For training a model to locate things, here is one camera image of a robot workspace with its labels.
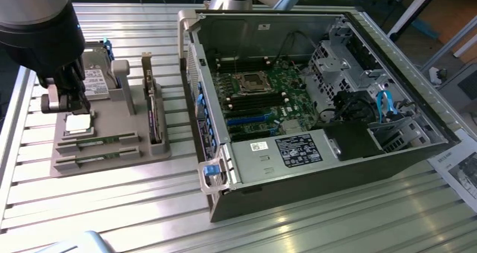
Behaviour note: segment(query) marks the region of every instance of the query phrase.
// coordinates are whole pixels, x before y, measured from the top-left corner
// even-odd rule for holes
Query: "motherboard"
[[[308,130],[315,106],[292,63],[277,60],[267,70],[213,74],[231,141]]]

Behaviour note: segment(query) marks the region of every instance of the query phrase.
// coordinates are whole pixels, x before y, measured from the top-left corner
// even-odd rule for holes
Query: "sticker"
[[[84,71],[84,95],[93,96],[98,94],[106,94],[106,84],[104,81],[102,71],[100,69],[96,70],[85,70]]]
[[[259,24],[259,31],[269,30],[269,24]]]
[[[260,150],[267,150],[268,145],[267,142],[256,142],[256,143],[249,143],[249,147],[252,148],[252,151],[260,151]]]
[[[93,142],[86,142],[86,143],[77,144],[77,147],[86,147],[86,146],[93,146],[93,145],[100,145],[100,144],[104,144],[104,142],[102,141],[93,141]]]
[[[323,160],[309,134],[284,137],[275,142],[287,168]]]
[[[82,163],[98,161],[98,160],[104,160],[104,157],[94,157],[94,158],[89,158],[89,159],[84,159],[84,160],[77,160],[76,163],[82,164]]]

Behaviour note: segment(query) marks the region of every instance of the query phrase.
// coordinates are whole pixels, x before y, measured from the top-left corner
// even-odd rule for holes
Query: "slotted aluminum surface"
[[[474,212],[424,162],[380,182],[208,222],[177,66],[176,13],[185,8],[200,5],[74,5],[85,38],[108,37],[116,59],[129,60],[130,84],[140,83],[140,53],[152,52],[169,160],[49,178],[56,115],[39,114],[43,89],[19,69],[14,134],[1,139],[0,252],[34,252],[85,230],[116,252],[475,252]]]

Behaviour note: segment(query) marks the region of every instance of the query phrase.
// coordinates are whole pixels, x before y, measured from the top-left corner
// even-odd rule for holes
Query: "aluminum table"
[[[45,90],[19,68],[0,136],[0,252],[34,252],[86,230],[116,252],[475,252],[475,214],[426,162],[387,180],[208,222],[177,66],[185,8],[201,6],[74,5],[86,40],[106,37],[116,59],[129,61],[130,84],[142,76],[140,53],[152,52],[172,142],[165,161],[49,178],[56,115],[41,114]]]

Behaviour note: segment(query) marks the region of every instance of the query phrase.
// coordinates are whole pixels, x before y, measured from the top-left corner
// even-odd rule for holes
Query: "floor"
[[[196,2],[200,3],[202,0],[165,0],[166,3],[182,3],[182,2]],[[106,2],[106,3],[137,3],[138,0],[72,0],[72,2]],[[142,0],[144,3],[161,3],[161,0]],[[386,23],[382,25],[382,29],[387,31],[400,14],[404,11],[404,7],[396,4],[394,0],[300,0],[297,4],[301,5],[319,5],[319,6],[360,6],[364,8],[366,12],[380,25],[388,12],[394,9],[391,16],[388,17]],[[408,59],[415,65],[422,65],[426,60],[432,56],[432,54],[442,47],[439,41],[427,37],[415,28],[408,27],[404,31],[400,39],[396,41],[396,45],[404,52]],[[447,69],[448,75],[455,73],[462,66],[462,61],[451,56],[451,53],[446,53],[440,60],[436,62],[436,68]],[[17,73],[17,65],[9,60],[3,50],[0,50],[0,75],[2,77],[2,82],[0,83],[0,105],[1,117],[6,112],[7,100],[10,97],[10,92],[14,84],[14,78]]]

